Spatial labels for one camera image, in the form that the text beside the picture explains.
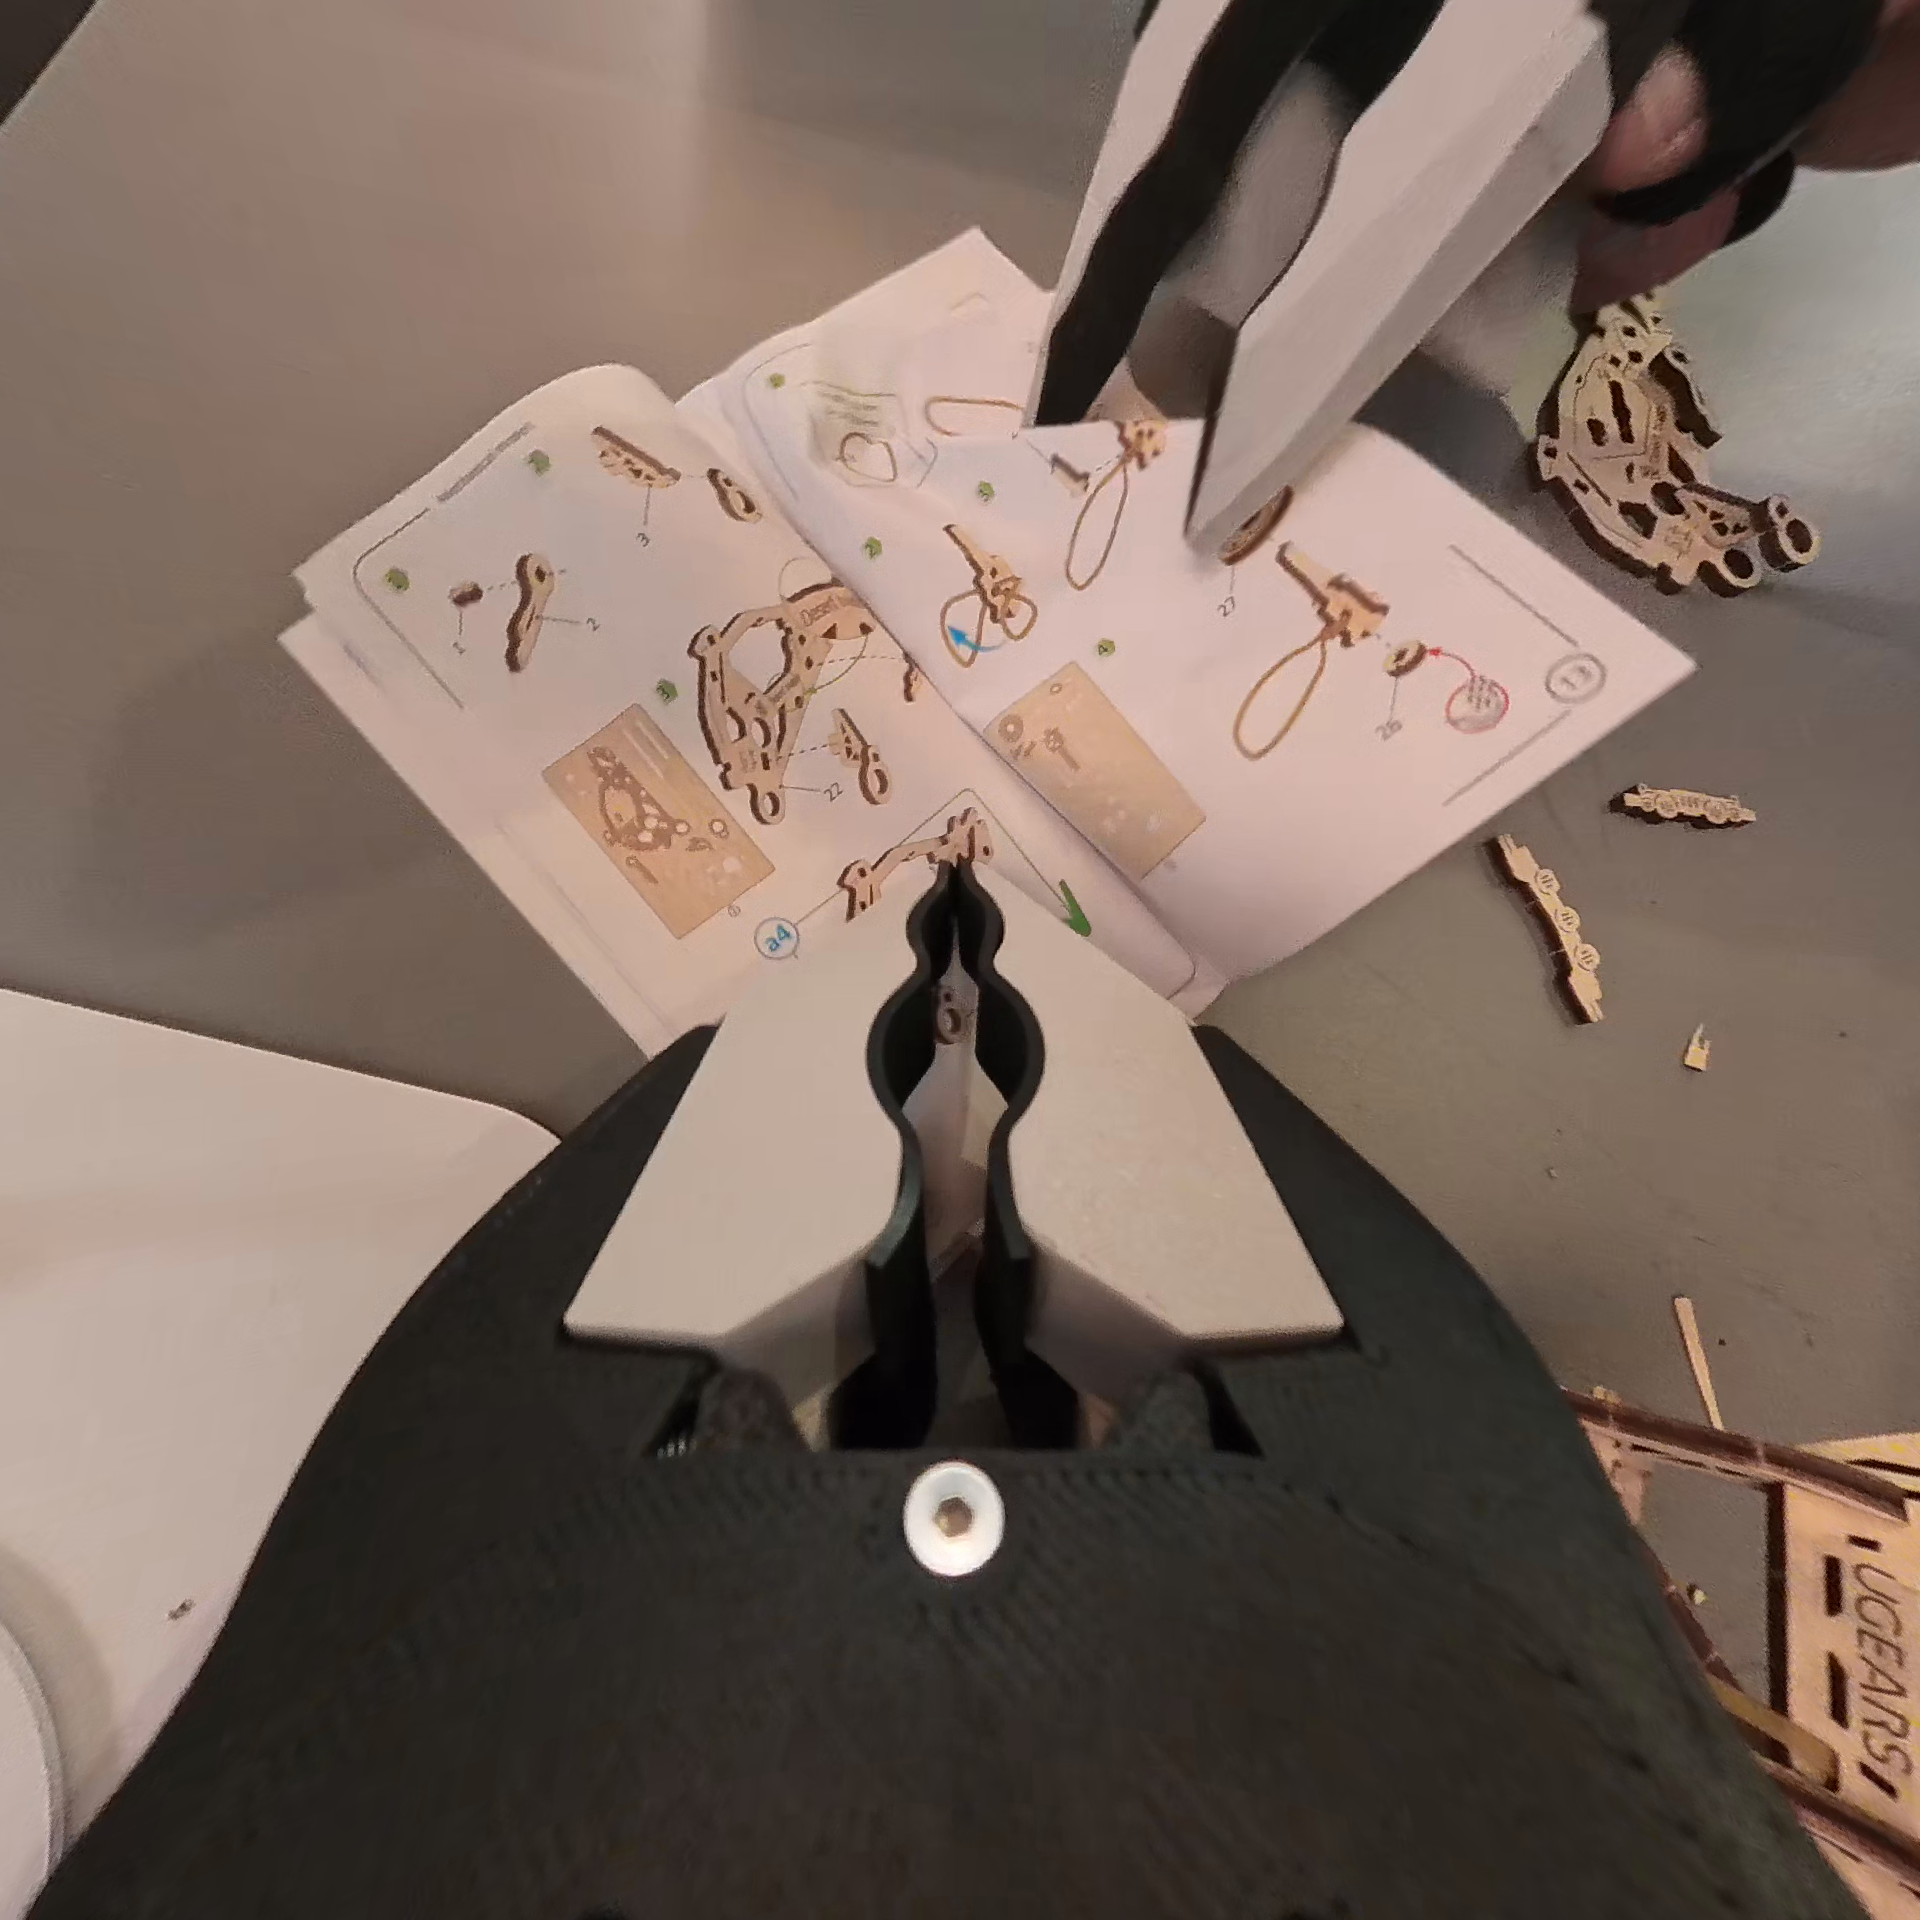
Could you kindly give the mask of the person's right hand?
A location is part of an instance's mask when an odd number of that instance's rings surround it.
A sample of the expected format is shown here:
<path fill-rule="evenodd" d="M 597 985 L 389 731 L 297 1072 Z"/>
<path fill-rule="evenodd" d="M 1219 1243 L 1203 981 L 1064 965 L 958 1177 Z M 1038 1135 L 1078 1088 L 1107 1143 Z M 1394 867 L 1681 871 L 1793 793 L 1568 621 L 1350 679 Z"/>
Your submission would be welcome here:
<path fill-rule="evenodd" d="M 1657 57 L 1617 115 L 1592 165 L 1598 199 L 1664 183 L 1704 152 L 1707 106 L 1696 64 L 1681 50 Z M 1919 161 L 1919 26 L 1914 10 L 1885 13 L 1874 52 L 1823 107 L 1795 145 L 1801 170 L 1885 175 Z M 1702 260 L 1729 250 L 1743 221 L 1743 193 L 1666 226 L 1632 226 L 1597 211 L 1575 260 L 1571 315 L 1666 289 Z"/>

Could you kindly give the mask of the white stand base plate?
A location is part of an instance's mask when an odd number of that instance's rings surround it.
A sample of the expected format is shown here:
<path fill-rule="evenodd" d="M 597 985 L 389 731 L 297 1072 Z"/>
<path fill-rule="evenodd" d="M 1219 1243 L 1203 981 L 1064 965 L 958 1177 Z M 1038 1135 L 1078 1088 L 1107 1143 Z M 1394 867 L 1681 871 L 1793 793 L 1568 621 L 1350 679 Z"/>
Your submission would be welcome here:
<path fill-rule="evenodd" d="M 158 1735 L 398 1308 L 557 1145 L 6 992 L 6 1916 Z"/>

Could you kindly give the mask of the wooden chassis assembly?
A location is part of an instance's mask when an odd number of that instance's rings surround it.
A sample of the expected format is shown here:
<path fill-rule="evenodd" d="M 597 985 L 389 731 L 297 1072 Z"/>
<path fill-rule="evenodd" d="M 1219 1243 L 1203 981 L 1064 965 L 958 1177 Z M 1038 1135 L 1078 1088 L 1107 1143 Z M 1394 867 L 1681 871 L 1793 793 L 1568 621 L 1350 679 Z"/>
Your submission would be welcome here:
<path fill-rule="evenodd" d="M 1714 482 L 1720 439 L 1693 355 L 1639 297 L 1587 317 L 1543 404 L 1531 461 L 1598 547 L 1669 593 L 1735 594 L 1811 568 L 1823 537 L 1787 496 Z"/>

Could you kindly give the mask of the toothed wooden strip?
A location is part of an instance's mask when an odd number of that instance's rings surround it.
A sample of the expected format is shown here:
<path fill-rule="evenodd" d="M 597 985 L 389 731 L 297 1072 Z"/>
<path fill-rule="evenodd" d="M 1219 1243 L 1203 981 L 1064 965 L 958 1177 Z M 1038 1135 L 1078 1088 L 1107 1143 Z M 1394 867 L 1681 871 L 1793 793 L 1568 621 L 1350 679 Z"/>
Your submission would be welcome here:
<path fill-rule="evenodd" d="M 1525 899 L 1527 912 L 1536 920 L 1574 1017 L 1582 1024 L 1601 1024 L 1606 1020 L 1601 948 L 1584 930 L 1559 873 L 1510 833 L 1494 837 L 1488 853 L 1505 883 Z"/>

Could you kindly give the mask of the white instruction booklet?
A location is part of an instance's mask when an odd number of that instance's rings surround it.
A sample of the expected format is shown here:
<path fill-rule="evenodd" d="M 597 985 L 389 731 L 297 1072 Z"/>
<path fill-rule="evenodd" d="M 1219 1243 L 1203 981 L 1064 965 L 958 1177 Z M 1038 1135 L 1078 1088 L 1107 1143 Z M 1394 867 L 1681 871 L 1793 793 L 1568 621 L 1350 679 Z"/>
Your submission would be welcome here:
<path fill-rule="evenodd" d="M 1205 556 L 1200 424 L 1025 424 L 1048 307 L 968 231 L 680 401 L 543 384 L 296 571 L 642 1049 L 963 857 L 1199 1013 L 1694 674 L 1368 426 Z"/>

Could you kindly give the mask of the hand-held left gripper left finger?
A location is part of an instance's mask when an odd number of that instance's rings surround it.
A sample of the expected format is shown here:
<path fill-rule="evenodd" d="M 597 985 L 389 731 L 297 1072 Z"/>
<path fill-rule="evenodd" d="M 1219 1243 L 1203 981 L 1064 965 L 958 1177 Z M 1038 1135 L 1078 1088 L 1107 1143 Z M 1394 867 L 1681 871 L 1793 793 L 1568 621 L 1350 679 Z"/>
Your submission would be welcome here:
<path fill-rule="evenodd" d="M 565 1313 L 826 1400 L 841 1449 L 917 1449 L 941 1400 L 935 1281 L 965 1240 L 965 1031 L 942 1027 L 937 864 L 711 1031 Z"/>

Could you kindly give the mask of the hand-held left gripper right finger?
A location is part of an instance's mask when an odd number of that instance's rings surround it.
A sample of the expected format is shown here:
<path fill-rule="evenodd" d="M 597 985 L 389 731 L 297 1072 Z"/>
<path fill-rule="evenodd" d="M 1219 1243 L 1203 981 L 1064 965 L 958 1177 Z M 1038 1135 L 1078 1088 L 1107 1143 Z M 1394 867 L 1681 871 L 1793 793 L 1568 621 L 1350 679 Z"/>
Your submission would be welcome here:
<path fill-rule="evenodd" d="M 989 1143 L 981 1352 L 1022 1449 L 1083 1401 L 1344 1333 L 1331 1285 L 1190 1017 L 1015 885 L 957 873 Z"/>

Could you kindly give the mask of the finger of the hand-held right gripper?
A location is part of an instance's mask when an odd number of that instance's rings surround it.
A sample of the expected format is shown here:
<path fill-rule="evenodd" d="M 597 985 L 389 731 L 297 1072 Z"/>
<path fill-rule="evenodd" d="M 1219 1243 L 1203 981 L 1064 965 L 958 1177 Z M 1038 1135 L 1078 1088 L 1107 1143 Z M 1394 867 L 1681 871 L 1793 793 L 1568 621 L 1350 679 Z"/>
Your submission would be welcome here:
<path fill-rule="evenodd" d="M 1315 2 L 1165 2 L 1144 13 L 1048 313 L 1029 424 L 1091 413 L 1261 112 L 1319 33 Z"/>
<path fill-rule="evenodd" d="M 1301 484 L 1592 153 L 1613 106 L 1587 5 L 1450 2 L 1347 128 L 1304 243 L 1238 325 L 1190 540 Z"/>

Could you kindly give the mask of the thin wooden sliver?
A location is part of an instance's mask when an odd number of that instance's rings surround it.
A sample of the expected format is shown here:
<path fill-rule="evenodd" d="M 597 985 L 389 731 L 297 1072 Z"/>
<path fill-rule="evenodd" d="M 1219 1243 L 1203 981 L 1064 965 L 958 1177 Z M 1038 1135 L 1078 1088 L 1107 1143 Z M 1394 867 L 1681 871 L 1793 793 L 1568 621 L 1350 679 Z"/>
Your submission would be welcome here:
<path fill-rule="evenodd" d="M 1688 1370 L 1693 1373 L 1698 1404 L 1706 1412 L 1707 1427 L 1727 1434 L 1717 1383 L 1712 1379 L 1712 1362 L 1706 1336 L 1696 1317 L 1696 1304 L 1688 1293 L 1672 1297 L 1672 1317 L 1682 1343 Z"/>

